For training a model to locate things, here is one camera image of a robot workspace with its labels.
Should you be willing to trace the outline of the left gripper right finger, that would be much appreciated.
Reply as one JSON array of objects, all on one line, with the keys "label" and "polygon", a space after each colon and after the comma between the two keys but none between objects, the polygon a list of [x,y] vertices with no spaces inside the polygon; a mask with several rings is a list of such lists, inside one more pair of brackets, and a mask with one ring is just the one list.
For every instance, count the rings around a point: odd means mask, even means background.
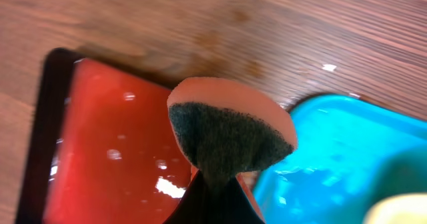
[{"label": "left gripper right finger", "polygon": [[213,198],[213,223],[264,224],[236,177]]}]

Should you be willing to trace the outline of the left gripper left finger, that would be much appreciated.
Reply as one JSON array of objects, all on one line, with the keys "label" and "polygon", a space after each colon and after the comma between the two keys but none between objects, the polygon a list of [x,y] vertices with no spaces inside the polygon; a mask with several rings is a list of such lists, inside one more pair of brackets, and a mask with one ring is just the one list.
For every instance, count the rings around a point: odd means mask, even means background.
[{"label": "left gripper left finger", "polygon": [[206,223],[211,193],[201,171],[197,171],[181,201],[164,224]]}]

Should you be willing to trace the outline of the pink and black sponge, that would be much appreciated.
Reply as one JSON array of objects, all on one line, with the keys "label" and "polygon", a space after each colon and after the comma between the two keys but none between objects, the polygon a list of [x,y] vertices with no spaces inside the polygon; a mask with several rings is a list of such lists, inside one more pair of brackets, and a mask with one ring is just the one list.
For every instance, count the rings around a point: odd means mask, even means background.
[{"label": "pink and black sponge", "polygon": [[211,187],[267,169],[298,147],[290,114],[237,81],[187,78],[170,93],[167,108],[181,152]]}]

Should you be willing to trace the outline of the yellow-green plate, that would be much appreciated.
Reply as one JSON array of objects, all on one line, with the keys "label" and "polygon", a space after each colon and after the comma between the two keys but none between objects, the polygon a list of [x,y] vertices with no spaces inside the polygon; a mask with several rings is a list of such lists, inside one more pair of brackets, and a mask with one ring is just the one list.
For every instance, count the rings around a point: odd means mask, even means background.
[{"label": "yellow-green plate", "polygon": [[367,212],[363,224],[426,224],[426,193],[385,198]]}]

